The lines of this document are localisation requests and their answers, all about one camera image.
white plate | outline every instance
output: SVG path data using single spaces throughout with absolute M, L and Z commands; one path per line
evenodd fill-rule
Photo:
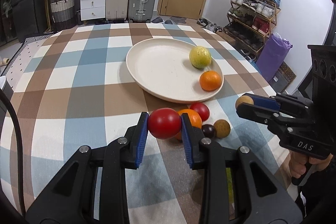
M 189 52 L 195 47 L 170 38 L 151 38 L 135 44 L 127 53 L 126 65 L 131 76 L 145 91 L 174 103 L 205 101 L 223 86 L 223 73 L 214 59 L 205 69 L 195 68 Z M 222 78 L 219 89 L 204 91 L 199 83 L 201 74 L 214 70 Z

plaid tablecloth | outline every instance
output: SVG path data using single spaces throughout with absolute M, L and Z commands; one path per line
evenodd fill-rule
M 47 39 L 30 61 L 11 102 L 20 122 L 24 148 L 26 208 L 81 146 L 105 146 L 137 124 L 142 111 L 187 105 L 160 100 L 142 90 L 126 67 L 126 54 L 149 38 L 172 37 L 209 48 L 224 73 L 224 86 L 205 104 L 213 124 L 231 125 L 225 147 L 248 146 L 286 189 L 288 150 L 265 125 L 241 119 L 236 99 L 245 92 L 271 96 L 275 92 L 232 46 L 220 36 L 197 27 L 166 24 L 111 24 L 73 28 Z M 8 113 L 0 139 L 0 177 L 3 191 L 19 209 L 16 139 Z M 96 193 L 99 193 L 99 176 Z M 192 171 L 183 145 L 148 134 L 138 170 L 126 171 L 131 223 L 198 223 L 202 172 Z M 95 198 L 98 217 L 99 195 Z

red ball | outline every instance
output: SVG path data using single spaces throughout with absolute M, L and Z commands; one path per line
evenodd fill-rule
M 149 132 L 158 139 L 169 139 L 180 132 L 182 121 L 180 115 L 171 108 L 160 108 L 148 118 Z
M 206 121 L 210 117 L 210 110 L 205 104 L 194 103 L 190 106 L 190 109 L 196 111 L 200 115 L 202 122 Z

black cable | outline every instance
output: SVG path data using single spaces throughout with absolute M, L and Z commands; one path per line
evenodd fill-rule
M 16 148 L 17 148 L 17 189 L 19 196 L 19 204 L 21 209 L 21 214 L 23 217 L 26 215 L 25 201 L 23 195 L 23 146 L 22 146 L 22 135 L 19 125 L 19 120 L 11 101 L 4 94 L 2 89 L 0 89 L 0 101 L 5 105 L 8 113 L 13 121 L 14 131 L 16 136 Z

green citrus fruit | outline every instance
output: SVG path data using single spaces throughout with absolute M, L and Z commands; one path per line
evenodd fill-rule
M 189 60 L 194 67 L 204 69 L 211 64 L 211 54 L 207 48 L 197 46 L 190 51 Z

